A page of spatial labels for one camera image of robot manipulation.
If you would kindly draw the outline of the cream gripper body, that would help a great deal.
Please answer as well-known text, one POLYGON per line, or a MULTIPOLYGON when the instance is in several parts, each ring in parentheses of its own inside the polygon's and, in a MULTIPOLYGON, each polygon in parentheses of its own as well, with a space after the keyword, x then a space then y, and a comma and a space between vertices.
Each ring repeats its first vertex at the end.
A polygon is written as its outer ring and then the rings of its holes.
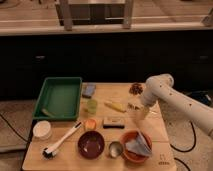
POLYGON ((149 113, 149 108, 146 106, 137 106, 129 103, 127 105, 129 114, 135 118, 136 121, 144 120, 149 113))

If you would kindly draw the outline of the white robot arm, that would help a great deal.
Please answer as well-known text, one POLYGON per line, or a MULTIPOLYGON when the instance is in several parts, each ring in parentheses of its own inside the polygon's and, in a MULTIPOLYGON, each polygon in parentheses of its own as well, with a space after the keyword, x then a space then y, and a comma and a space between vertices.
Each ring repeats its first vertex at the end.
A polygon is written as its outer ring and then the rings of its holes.
POLYGON ((213 108, 176 91, 173 85, 174 78, 170 74, 160 74, 149 77, 145 87, 133 83, 129 93, 138 95, 145 108, 154 106, 158 99, 164 100, 213 139, 213 108))

